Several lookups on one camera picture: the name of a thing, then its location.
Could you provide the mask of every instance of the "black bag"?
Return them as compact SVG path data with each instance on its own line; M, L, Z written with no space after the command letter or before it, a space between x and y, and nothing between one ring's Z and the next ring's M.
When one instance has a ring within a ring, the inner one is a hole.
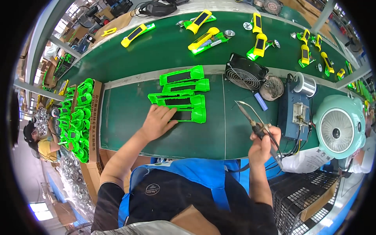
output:
M139 13L143 15L152 16L166 16L176 11L177 7L174 2L170 4L164 4L158 1L149 1L142 4L139 8Z

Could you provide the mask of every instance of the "solder wire spool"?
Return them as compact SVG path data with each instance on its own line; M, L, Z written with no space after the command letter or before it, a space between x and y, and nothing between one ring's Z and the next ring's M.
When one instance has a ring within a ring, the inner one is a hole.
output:
M298 82L294 88L296 93L305 94L307 97L312 97L316 93L316 81L313 78L306 77L301 72L297 72L294 76L294 81Z

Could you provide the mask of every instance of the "black shirt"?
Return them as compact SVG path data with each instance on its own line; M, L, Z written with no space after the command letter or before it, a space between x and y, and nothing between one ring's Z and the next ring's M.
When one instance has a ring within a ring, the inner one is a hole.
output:
M209 188L180 175L154 169L133 189L126 224L170 221L193 205L221 234L278 234L272 207L255 203L228 172L225 191L230 211L217 209ZM124 191L117 184L102 184L91 231L118 228L118 212L123 196Z

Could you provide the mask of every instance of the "yellow shirt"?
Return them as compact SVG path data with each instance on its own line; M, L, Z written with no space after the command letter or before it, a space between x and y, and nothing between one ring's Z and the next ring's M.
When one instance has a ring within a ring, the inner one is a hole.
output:
M38 151L40 156L49 162L57 162L58 158L56 157L56 151L51 152L50 150L50 141L43 139L38 142Z

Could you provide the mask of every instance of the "blue apron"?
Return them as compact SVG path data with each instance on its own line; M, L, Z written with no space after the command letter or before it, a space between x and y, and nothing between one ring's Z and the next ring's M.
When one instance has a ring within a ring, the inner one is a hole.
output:
M218 209L230 210L224 190L225 171L239 169L237 160L211 160L201 158L187 158L176 161L159 162L142 165L135 168L130 176L129 193L125 194L119 207L118 225L123 227L129 216L129 196L136 185L151 170L159 169L172 172L184 178L210 188L214 202ZM231 173L239 182L240 173Z

